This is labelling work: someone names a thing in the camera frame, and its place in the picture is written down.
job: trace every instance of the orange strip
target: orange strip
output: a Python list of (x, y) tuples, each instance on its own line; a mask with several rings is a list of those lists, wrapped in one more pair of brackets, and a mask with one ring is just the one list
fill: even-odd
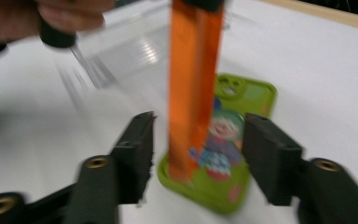
[(222, 8), (209, 13), (173, 0), (169, 174), (176, 181), (191, 179), (195, 167), (188, 150), (200, 150), (208, 134), (222, 15)]

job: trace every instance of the finger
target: finger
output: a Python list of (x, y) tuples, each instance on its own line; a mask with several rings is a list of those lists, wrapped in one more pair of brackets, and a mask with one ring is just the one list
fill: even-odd
[(115, 0), (36, 0), (37, 3), (66, 10), (105, 12), (115, 7)]
[(38, 10), (43, 20), (51, 27), (67, 34), (96, 29), (101, 27), (104, 22), (101, 13), (68, 11), (46, 5), (39, 5)]

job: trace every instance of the cartoon character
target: cartoon character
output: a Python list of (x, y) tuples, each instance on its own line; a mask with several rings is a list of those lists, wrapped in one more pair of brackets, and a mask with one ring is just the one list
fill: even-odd
[(232, 112), (216, 111), (204, 149), (200, 152), (195, 148), (189, 150), (190, 157), (200, 167), (206, 167), (208, 176), (213, 179), (228, 180), (231, 177), (231, 164), (236, 165), (243, 160), (236, 146), (243, 125), (243, 119), (239, 117)]

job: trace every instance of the black object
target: black object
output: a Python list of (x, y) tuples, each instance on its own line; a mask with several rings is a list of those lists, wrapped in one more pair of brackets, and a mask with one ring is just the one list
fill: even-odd
[(269, 203), (297, 196), (301, 224), (358, 224), (358, 186), (344, 167), (301, 159), (302, 147), (269, 119), (246, 115), (242, 154)]
[(224, 2), (224, 0), (183, 0), (183, 1), (194, 7), (199, 7), (210, 12), (217, 11), (217, 9), (219, 9)]
[(109, 155), (83, 162), (74, 185), (29, 204), (19, 193), (0, 194), (0, 224), (118, 224), (117, 206), (144, 195), (154, 119), (153, 112), (134, 117)]
[(52, 28), (44, 20), (41, 20), (40, 39), (43, 43), (54, 48), (66, 49), (72, 47), (76, 42), (75, 35), (68, 35)]

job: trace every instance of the white table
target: white table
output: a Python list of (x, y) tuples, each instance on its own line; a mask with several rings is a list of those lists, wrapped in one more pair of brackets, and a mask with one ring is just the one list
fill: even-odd
[[(106, 19), (165, 3), (142, 2)], [(272, 120), (306, 149), (305, 159), (337, 161), (358, 181), (358, 28), (257, 1), (234, 1), (233, 10), (217, 70), (272, 83), (279, 93)], [(158, 115), (155, 162), (166, 152), (165, 79), (149, 80), (156, 88), (143, 96), (148, 102), (112, 90), (105, 104), (103, 91), (68, 91), (65, 71), (82, 71), (71, 52), (34, 38), (0, 55), (0, 192), (26, 192), (32, 202), (73, 183), (81, 161), (108, 153), (131, 117), (147, 110)], [(222, 217), (165, 189), (153, 172), (147, 203), (121, 206), (122, 223), (296, 223), (296, 209), (267, 205), (254, 181), (244, 206)]]

